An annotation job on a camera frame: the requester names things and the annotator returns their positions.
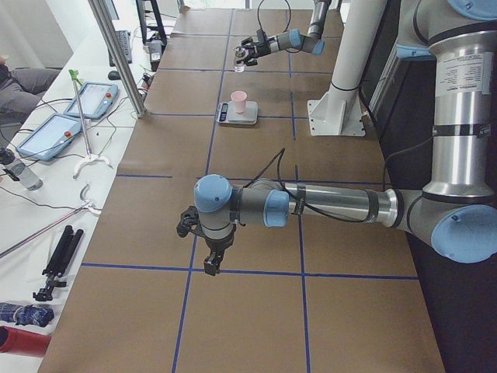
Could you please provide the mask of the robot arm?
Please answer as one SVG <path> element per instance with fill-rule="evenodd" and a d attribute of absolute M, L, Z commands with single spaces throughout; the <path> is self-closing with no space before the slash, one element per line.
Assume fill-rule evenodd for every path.
<path fill-rule="evenodd" d="M 291 215 L 379 222 L 409 232 L 441 256 L 477 263 L 496 252 L 493 190 L 485 182 L 496 57 L 494 1 L 403 1 L 397 56 L 436 60 L 432 176 L 421 190 L 354 190 L 257 176 L 234 186 L 206 175 L 177 233 L 202 237 L 204 270 L 215 275 L 239 225 L 282 227 Z"/>
<path fill-rule="evenodd" d="M 256 30 L 256 40 L 252 37 L 244 39 L 239 46 L 234 49 L 234 67 L 235 71 L 243 72 L 245 67 L 255 66 L 258 59 L 269 54 L 279 51 L 288 53 L 304 52 L 312 55 L 322 54 L 325 42 L 321 39 L 325 20 L 327 17 L 331 1 L 314 1 L 314 10 L 311 15 L 308 34 L 304 35 L 298 29 L 290 29 L 291 8 L 290 3 L 286 1 L 289 16 L 286 28 L 282 33 L 268 37 L 262 27 L 259 17 L 259 10 L 263 2 L 257 8 L 257 20 L 259 28 Z"/>

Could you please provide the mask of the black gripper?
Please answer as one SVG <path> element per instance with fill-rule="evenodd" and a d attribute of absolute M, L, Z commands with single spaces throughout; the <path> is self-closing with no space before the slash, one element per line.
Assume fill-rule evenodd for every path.
<path fill-rule="evenodd" d="M 238 61 L 239 67 L 256 66 L 258 58 L 278 50 L 277 39 L 268 37 L 265 32 L 257 33 L 257 41 L 254 41 L 252 37 L 245 38 L 241 45 L 248 47 L 248 57 Z"/>
<path fill-rule="evenodd" d="M 189 206 L 181 213 L 176 232 L 180 238 L 185 238 L 189 233 L 203 238 L 210 249 L 210 255 L 203 262 L 205 273 L 214 276 L 221 272 L 224 253 L 235 240 L 235 226 L 232 223 L 226 223 L 221 228 L 208 228 L 202 223 L 199 211 Z"/>

